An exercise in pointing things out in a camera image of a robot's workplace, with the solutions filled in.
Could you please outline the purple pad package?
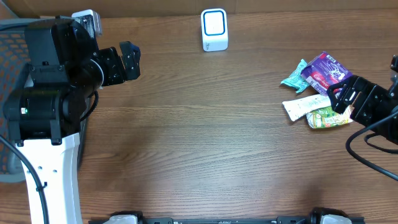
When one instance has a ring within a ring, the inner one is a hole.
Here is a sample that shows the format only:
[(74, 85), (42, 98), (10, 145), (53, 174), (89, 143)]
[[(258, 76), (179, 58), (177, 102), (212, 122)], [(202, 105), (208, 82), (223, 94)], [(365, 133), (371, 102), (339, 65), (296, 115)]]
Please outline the purple pad package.
[(353, 74), (328, 52), (323, 51), (301, 71), (302, 78), (319, 94), (327, 96), (327, 89)]

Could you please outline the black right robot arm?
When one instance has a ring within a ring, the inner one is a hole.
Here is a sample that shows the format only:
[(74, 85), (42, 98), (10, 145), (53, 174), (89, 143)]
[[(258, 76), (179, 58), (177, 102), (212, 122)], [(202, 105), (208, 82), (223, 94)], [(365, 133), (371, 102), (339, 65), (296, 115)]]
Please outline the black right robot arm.
[(330, 86), (326, 93), (332, 110), (341, 114), (352, 107), (350, 118), (371, 131), (397, 142), (397, 55), (391, 61), (391, 81), (385, 89), (353, 75)]

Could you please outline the green tea drink carton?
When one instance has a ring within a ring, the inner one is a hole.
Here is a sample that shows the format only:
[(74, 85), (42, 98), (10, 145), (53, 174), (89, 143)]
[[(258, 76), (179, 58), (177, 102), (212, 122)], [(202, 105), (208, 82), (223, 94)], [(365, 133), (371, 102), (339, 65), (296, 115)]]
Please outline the green tea drink carton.
[(320, 108), (306, 114), (308, 125), (313, 129), (332, 128), (353, 122), (350, 118), (352, 108), (349, 106), (343, 114), (332, 110), (331, 106)]

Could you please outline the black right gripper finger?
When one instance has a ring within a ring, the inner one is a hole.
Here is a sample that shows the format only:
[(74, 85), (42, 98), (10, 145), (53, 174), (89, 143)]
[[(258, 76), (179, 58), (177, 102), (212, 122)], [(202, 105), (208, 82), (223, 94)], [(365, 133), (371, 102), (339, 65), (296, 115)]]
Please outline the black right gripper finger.
[(343, 114), (347, 107), (353, 103), (358, 92), (353, 88), (342, 88), (338, 93), (331, 91), (331, 108), (334, 112)]
[(326, 93), (332, 103), (352, 103), (367, 85), (368, 81), (365, 78), (353, 75), (329, 86)]

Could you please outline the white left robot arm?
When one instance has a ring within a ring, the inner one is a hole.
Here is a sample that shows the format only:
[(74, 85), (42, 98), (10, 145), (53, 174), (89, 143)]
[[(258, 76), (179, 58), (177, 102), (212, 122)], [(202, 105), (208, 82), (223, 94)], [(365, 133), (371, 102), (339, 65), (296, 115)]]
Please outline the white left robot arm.
[(98, 90), (137, 79), (141, 51), (129, 41), (99, 49), (89, 16), (56, 17), (1, 26), (24, 31), (31, 86), (8, 96), (2, 139), (22, 162), (32, 223), (81, 223), (78, 151), (81, 124), (95, 110)]

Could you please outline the white tube gold cap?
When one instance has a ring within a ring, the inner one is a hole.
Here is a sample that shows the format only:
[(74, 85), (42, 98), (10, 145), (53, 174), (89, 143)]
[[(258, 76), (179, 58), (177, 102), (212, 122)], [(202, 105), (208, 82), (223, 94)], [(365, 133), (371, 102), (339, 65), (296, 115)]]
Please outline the white tube gold cap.
[(329, 97), (317, 94), (296, 100), (283, 101), (282, 105), (290, 120), (296, 121), (311, 111), (331, 106), (331, 102)]

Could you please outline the teal snack packet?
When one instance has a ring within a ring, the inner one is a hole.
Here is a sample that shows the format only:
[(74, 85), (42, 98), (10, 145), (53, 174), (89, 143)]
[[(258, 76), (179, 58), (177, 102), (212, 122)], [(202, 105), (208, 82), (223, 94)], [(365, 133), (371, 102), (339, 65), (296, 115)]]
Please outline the teal snack packet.
[(301, 76), (302, 70), (307, 66), (307, 62), (301, 59), (297, 68), (284, 80), (281, 81), (281, 85), (286, 85), (295, 88), (296, 93), (302, 93), (305, 91), (310, 84)]

